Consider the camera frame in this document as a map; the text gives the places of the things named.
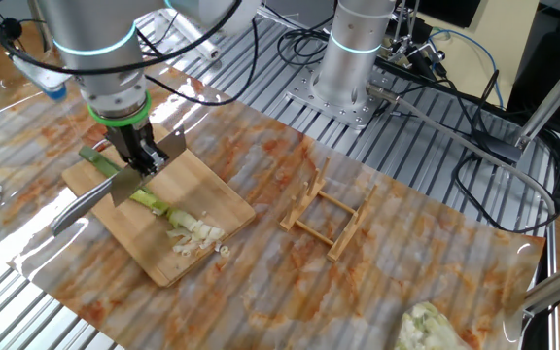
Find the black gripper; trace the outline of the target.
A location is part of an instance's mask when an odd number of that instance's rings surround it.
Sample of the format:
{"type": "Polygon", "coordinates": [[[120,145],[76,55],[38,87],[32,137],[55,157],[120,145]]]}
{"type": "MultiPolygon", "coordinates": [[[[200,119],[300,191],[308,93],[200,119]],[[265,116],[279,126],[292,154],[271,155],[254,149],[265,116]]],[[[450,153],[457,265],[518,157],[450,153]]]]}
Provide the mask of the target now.
{"type": "Polygon", "coordinates": [[[169,155],[155,144],[148,122],[142,126],[108,126],[106,138],[123,161],[121,173],[156,174],[169,160],[169,155]]]}

